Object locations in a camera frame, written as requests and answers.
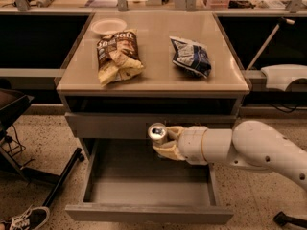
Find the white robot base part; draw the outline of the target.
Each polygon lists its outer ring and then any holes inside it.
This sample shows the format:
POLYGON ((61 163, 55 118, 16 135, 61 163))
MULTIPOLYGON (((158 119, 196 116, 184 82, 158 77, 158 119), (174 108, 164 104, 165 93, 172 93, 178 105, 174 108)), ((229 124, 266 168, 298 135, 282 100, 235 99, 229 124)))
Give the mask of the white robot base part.
POLYGON ((307 66, 299 64, 278 64, 261 69, 266 76, 266 87, 286 91, 297 80, 307 79, 307 66))

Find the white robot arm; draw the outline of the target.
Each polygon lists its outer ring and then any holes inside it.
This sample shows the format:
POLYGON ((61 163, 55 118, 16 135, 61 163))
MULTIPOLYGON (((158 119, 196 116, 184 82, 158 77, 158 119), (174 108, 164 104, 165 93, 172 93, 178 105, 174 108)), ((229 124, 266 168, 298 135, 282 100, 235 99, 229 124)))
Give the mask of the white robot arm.
POLYGON ((307 152, 276 129, 259 121, 235 128, 165 126, 148 129, 161 156, 191 165, 222 163, 252 171, 279 173, 307 190, 307 152))

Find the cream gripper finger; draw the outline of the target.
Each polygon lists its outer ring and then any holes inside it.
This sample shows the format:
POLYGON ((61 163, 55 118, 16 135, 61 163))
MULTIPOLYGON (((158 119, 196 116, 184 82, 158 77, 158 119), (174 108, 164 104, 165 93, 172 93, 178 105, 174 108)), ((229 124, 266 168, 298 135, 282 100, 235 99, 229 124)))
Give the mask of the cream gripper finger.
POLYGON ((177 141, 181 133, 185 130, 183 126, 168 126, 167 137, 169 141, 177 141))
POLYGON ((176 161, 184 161, 185 157, 180 153, 177 142, 170 141, 161 145, 153 145, 153 149, 161 156, 176 160, 176 161))

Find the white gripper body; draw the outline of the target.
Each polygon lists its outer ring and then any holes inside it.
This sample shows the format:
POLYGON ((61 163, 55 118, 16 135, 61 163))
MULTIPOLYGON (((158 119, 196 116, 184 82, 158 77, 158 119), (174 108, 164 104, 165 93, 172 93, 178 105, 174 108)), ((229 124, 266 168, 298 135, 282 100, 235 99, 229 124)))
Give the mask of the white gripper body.
POLYGON ((184 129, 178 138, 179 152, 191 165, 207 164, 202 153, 202 140, 206 131, 206 126, 190 126, 184 129))

